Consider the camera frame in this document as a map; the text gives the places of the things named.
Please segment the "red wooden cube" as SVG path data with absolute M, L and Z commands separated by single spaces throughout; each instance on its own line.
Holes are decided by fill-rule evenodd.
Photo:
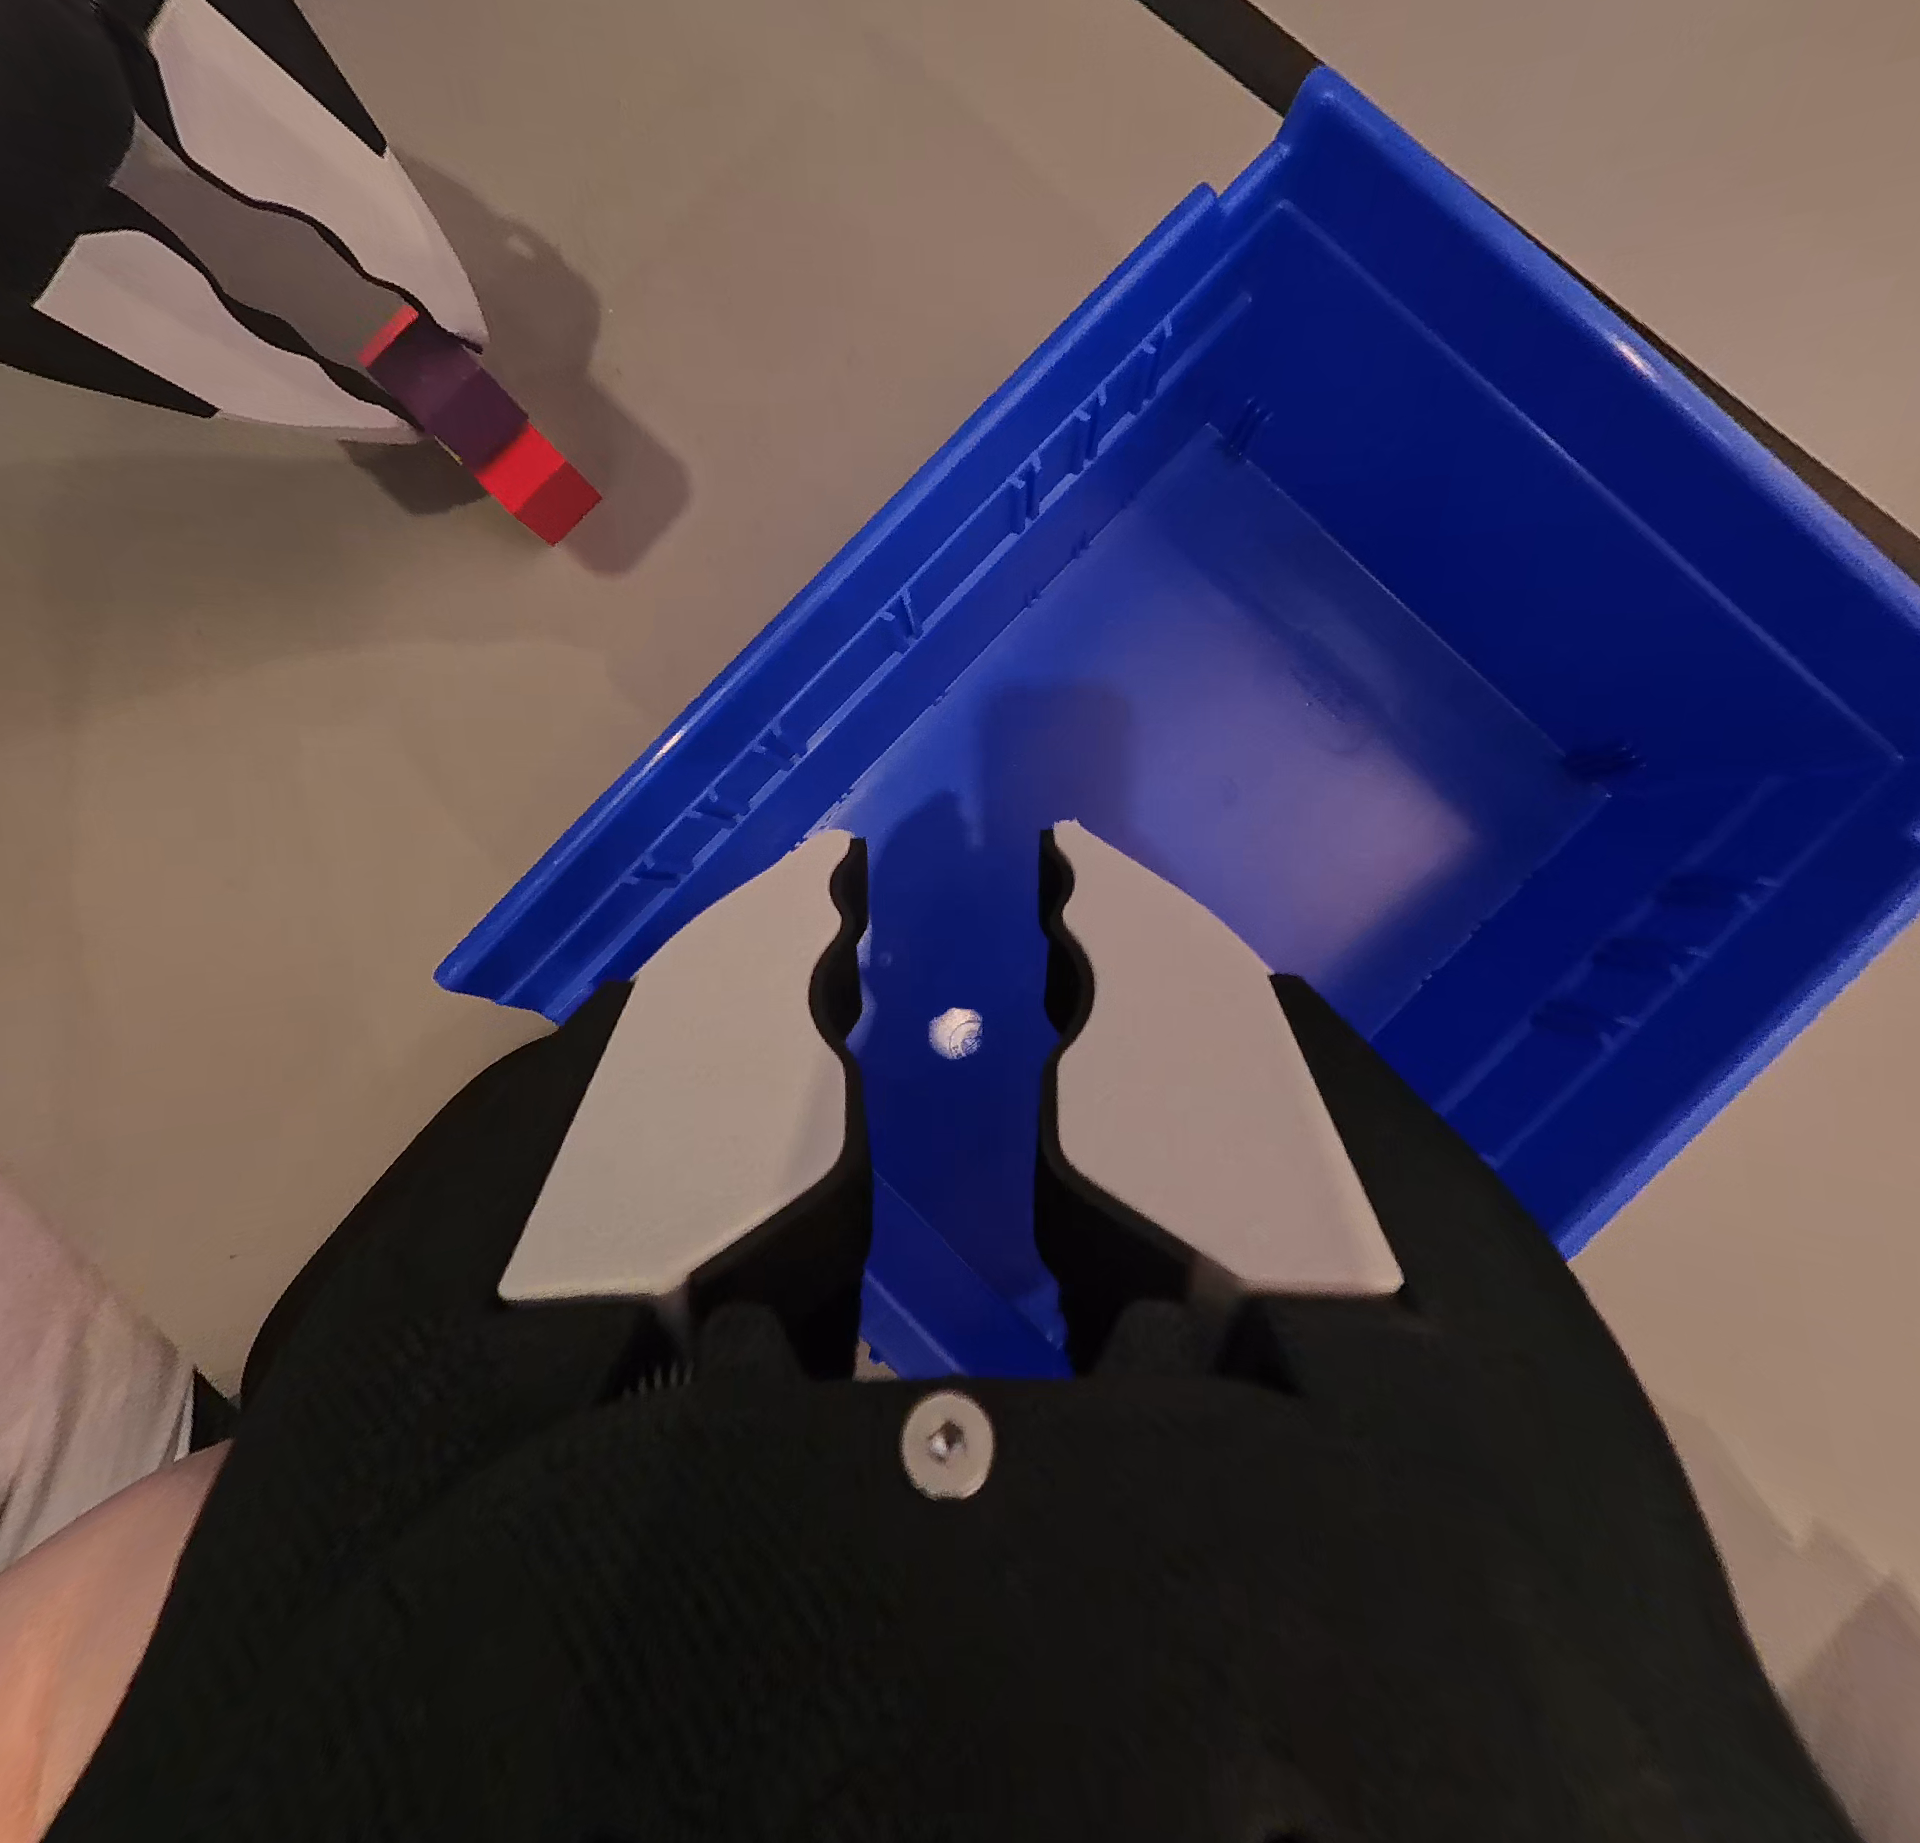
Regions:
M 599 492 L 528 422 L 472 475 L 513 522 L 557 546 L 599 507 Z

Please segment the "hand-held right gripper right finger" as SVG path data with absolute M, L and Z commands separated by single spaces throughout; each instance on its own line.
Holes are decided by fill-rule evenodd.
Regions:
M 1064 1311 L 1384 1302 L 1404 1274 L 1274 979 L 1077 820 L 1041 835 L 1034 1241 Z

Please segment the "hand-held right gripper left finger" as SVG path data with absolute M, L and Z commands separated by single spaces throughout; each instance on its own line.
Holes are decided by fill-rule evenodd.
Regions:
M 506 1303 L 805 1303 L 859 1282 L 871 1174 L 849 1051 L 867 850 L 818 831 L 637 968 L 498 1279 Z

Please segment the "person's leg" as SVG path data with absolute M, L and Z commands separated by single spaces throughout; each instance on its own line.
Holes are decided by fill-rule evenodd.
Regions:
M 228 1444 L 109 1496 L 2 1575 L 2 1836 L 37 1841 L 148 1650 Z

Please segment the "blue plastic bin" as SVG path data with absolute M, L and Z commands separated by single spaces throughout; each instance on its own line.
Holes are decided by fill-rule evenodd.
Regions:
M 1915 916 L 1913 580 L 1330 70 L 437 967 L 564 1020 L 869 855 L 861 1329 L 1064 1367 L 1038 835 L 1299 976 L 1582 1252 Z

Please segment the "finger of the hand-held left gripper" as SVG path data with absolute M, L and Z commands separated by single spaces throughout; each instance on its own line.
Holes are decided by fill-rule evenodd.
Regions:
M 203 421 L 364 444 L 422 438 L 370 379 L 231 298 L 157 215 L 111 186 L 30 297 L 30 374 Z
M 488 345 L 467 271 L 382 136 L 354 133 L 208 0 L 163 0 L 148 49 L 184 162 L 321 229 L 368 280 Z

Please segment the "purple wooden cube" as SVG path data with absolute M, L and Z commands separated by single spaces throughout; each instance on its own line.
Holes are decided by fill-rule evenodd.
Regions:
M 528 426 L 524 408 L 465 344 L 426 320 L 367 360 L 367 374 L 418 426 L 472 469 L 502 456 Z

